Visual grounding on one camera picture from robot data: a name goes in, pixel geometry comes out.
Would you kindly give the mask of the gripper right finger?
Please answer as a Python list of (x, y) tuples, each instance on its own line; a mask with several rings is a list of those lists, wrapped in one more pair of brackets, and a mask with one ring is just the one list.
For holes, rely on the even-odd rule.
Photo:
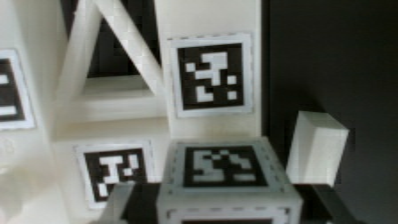
[(330, 215), (326, 224), (356, 224), (354, 217), (331, 187), (326, 184), (314, 184), (312, 189)]

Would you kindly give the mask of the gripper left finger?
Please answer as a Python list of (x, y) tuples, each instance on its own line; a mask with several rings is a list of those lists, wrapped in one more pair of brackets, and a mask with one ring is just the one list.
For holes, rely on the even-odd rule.
[(132, 187), (132, 183), (118, 183), (115, 185), (100, 216), (88, 224), (127, 224), (127, 221), (122, 219), (122, 214)]

